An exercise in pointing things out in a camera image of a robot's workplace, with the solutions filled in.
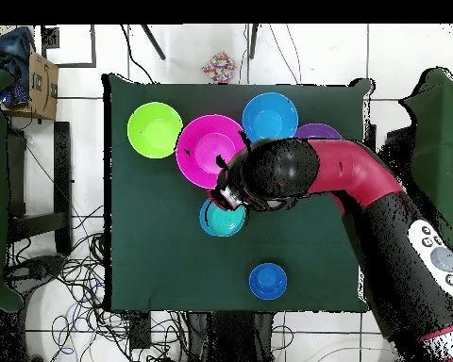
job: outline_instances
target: plastic bowl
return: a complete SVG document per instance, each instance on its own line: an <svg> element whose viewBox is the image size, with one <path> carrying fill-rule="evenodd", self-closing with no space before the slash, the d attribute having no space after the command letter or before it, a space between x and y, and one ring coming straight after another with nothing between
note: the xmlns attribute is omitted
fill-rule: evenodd
<svg viewBox="0 0 453 362"><path fill-rule="evenodd" d="M165 158L175 150L183 127L178 113L163 103L146 103L127 122L127 138L134 150L148 158Z"/></svg>
<svg viewBox="0 0 453 362"><path fill-rule="evenodd" d="M332 126L324 123L308 123L300 126L294 135L299 139L342 139L341 134Z"/></svg>
<svg viewBox="0 0 453 362"><path fill-rule="evenodd" d="M250 273L248 285L261 300L275 300L287 288L287 274L277 264L260 264Z"/></svg>
<svg viewBox="0 0 453 362"><path fill-rule="evenodd" d="M260 94L246 105L242 124L252 141L291 138L298 126L297 110L282 94Z"/></svg>
<svg viewBox="0 0 453 362"><path fill-rule="evenodd" d="M216 157L228 163L245 144L242 127L224 115L204 115L188 123L176 145L177 166L185 177L204 189L213 189L221 168Z"/></svg>
<svg viewBox="0 0 453 362"><path fill-rule="evenodd" d="M199 219L201 227L209 235L228 237L242 228L245 210L240 206L235 211L224 211L212 200L207 200L201 206Z"/></svg>

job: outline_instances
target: table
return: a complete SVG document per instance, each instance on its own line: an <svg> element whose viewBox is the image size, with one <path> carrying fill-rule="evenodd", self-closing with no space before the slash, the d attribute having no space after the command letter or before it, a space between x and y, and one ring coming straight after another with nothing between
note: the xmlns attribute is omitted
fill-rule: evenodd
<svg viewBox="0 0 453 362"><path fill-rule="evenodd" d="M142 85L110 74L103 75L103 84L105 199L111 196L105 203L106 303L113 311L367 309L358 297L358 261L340 210L327 194L311 196L289 211L250 212L238 234L210 237L198 220L206 191L181 174L174 155L148 159L137 154L126 125L137 107L151 101L172 106L184 125L212 113L241 123L251 98L276 91L293 101L299 125L328 123L346 139L362 140L369 79L348 87ZM256 298L248 287L249 273L266 261L287 272L287 290L274 301Z"/></svg>

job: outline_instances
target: magenta bowl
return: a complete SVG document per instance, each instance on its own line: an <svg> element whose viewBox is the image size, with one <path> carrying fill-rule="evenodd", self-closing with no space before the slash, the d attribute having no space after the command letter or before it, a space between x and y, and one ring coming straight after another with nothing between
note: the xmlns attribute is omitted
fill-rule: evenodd
<svg viewBox="0 0 453 362"><path fill-rule="evenodd" d="M242 127L224 115L204 115L188 123L176 144L176 162L186 178L204 189L213 189L221 168L216 157L228 163L245 144Z"/></svg>

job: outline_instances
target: purple bowl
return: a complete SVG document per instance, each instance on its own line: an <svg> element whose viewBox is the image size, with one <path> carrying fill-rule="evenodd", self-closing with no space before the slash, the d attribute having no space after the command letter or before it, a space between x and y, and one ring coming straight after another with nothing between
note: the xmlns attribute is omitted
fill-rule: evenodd
<svg viewBox="0 0 453 362"><path fill-rule="evenodd" d="M324 123L308 123L300 126L294 135L299 139L342 139L341 134Z"/></svg>

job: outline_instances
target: chair leg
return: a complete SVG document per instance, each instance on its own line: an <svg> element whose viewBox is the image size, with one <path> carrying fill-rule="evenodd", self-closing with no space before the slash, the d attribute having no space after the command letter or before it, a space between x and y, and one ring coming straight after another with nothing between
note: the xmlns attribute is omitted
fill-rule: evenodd
<svg viewBox="0 0 453 362"><path fill-rule="evenodd" d="M144 33L148 37L149 41L151 41L151 44L153 44L153 47L155 48L156 52L159 54L159 58L165 60L166 56L162 52L161 48L159 47L158 42L156 41L155 37L153 36L153 34L151 33L151 31L149 30L147 25L141 25L141 27L143 28Z"/></svg>
<svg viewBox="0 0 453 362"><path fill-rule="evenodd" d="M252 24L252 42L250 44L250 59L255 56L255 46L257 44L257 31L259 30L259 24Z"/></svg>

